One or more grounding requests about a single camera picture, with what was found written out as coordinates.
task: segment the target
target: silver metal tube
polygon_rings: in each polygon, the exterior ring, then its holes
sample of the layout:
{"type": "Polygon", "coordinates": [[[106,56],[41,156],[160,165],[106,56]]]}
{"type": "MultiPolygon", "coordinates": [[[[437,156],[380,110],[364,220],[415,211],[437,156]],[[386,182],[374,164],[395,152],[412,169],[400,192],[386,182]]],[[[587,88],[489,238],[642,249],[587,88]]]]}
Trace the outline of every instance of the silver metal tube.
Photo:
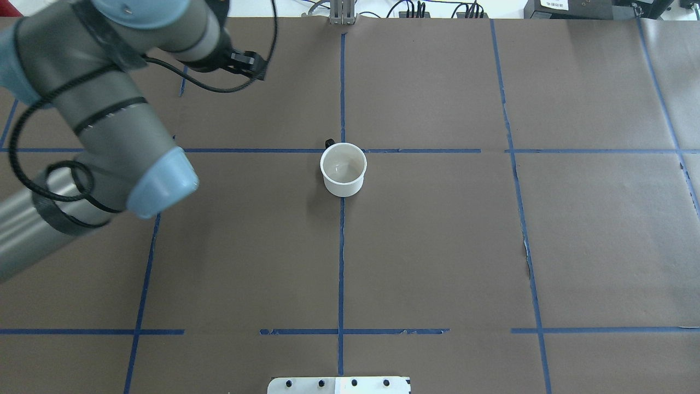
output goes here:
{"type": "MultiPolygon", "coordinates": [[[[71,171],[65,168],[49,176],[48,187],[65,196],[78,194],[71,171]]],[[[87,224],[98,225],[113,216],[85,200],[59,203],[59,208],[87,224]]],[[[36,210],[32,193],[19,191],[0,203],[0,283],[76,238],[51,227],[36,210]]]]}

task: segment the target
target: robotic arm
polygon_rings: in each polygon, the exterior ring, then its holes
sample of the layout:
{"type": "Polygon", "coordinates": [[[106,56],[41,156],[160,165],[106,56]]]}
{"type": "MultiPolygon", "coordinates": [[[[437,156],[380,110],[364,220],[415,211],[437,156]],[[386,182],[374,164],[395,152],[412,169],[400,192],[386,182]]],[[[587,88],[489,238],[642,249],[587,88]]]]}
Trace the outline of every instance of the robotic arm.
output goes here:
{"type": "Polygon", "coordinates": [[[231,46],[228,5],[64,0],[0,32],[0,85],[31,105],[8,139],[27,189],[0,203],[0,283],[124,210],[149,218],[197,189],[184,151],[127,72],[163,65],[143,56],[161,48],[194,71],[243,74],[243,87],[264,79],[267,61],[231,46]],[[85,150],[30,180],[16,155],[21,127],[50,103],[85,150]]]}

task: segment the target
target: white background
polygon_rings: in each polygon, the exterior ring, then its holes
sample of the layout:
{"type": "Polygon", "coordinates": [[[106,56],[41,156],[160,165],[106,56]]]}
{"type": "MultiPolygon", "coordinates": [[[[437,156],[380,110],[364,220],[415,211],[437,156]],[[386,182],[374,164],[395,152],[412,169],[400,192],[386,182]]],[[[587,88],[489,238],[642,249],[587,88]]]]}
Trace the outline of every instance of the white background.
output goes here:
{"type": "MultiPolygon", "coordinates": [[[[23,14],[31,15],[46,7],[55,0],[10,0],[10,2],[23,14]]],[[[309,10],[312,3],[303,0],[276,0],[280,16],[301,16],[309,10]]],[[[355,11],[372,11],[380,16],[386,16],[396,0],[357,0],[355,11]]],[[[490,18],[522,18],[523,6],[527,0],[479,0],[479,4],[489,14],[490,18]]],[[[452,15],[455,4],[428,3],[426,11],[432,18],[449,18],[452,15]]],[[[662,15],[665,20],[697,20],[693,11],[685,10],[678,6],[678,0],[673,2],[671,11],[662,15]]],[[[394,16],[398,17],[398,11],[405,11],[406,5],[396,7],[394,16]]],[[[327,15],[327,10],[319,7],[314,15],[327,15]]],[[[231,0],[230,16],[271,16],[272,8],[270,0],[231,0]]]]}

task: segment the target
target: black band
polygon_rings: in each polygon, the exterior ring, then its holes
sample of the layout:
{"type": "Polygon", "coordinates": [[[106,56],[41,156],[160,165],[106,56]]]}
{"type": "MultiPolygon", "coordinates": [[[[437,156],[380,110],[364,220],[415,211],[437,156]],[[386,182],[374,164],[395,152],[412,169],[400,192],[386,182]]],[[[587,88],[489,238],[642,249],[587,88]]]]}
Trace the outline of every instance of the black band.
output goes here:
{"type": "Polygon", "coordinates": [[[94,125],[99,121],[100,119],[107,117],[110,114],[114,114],[115,112],[119,111],[120,109],[124,109],[130,105],[134,104],[148,104],[146,99],[144,97],[133,97],[128,100],[124,100],[122,102],[118,102],[117,104],[111,105],[101,111],[95,112],[94,114],[90,115],[87,119],[83,120],[82,122],[78,123],[76,127],[73,128],[73,131],[77,136],[80,137],[81,132],[88,128],[90,125],[94,125]]]}
{"type": "MultiPolygon", "coordinates": [[[[85,191],[85,186],[83,186],[83,183],[81,182],[81,178],[78,176],[78,173],[75,171],[74,168],[71,168],[71,176],[73,177],[73,183],[76,184],[76,188],[78,188],[78,191],[83,193],[85,191]]],[[[95,197],[92,197],[90,194],[88,194],[87,197],[85,197],[85,200],[88,201],[89,203],[93,204],[95,208],[97,208],[99,210],[103,210],[104,212],[109,212],[109,213],[122,213],[122,212],[124,212],[124,211],[119,211],[119,210],[113,210],[112,208],[95,200],[95,197]]]]}
{"type": "MultiPolygon", "coordinates": [[[[35,182],[43,187],[48,187],[46,177],[47,173],[44,171],[35,179],[35,182]]],[[[88,224],[81,222],[75,217],[61,211],[61,208],[58,207],[54,200],[42,197],[36,193],[31,194],[31,200],[34,203],[37,213],[39,213],[39,216],[41,216],[41,219],[44,219],[44,221],[54,230],[66,234],[67,236],[83,236],[92,230],[109,224],[109,220],[102,224],[88,224]]]]}
{"type": "Polygon", "coordinates": [[[122,39],[90,0],[76,1],[71,6],[87,32],[119,68],[128,72],[147,66],[141,54],[122,39]]]}

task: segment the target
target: black box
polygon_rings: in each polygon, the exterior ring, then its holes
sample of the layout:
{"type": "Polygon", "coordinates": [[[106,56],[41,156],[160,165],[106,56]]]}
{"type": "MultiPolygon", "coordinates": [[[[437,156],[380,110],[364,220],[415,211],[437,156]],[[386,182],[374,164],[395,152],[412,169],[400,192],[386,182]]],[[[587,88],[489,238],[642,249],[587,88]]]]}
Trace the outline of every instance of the black box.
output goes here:
{"type": "Polygon", "coordinates": [[[605,19],[613,18],[612,0],[528,0],[523,9],[525,19],[605,19]],[[568,4],[568,11],[542,4],[568,4]]]}

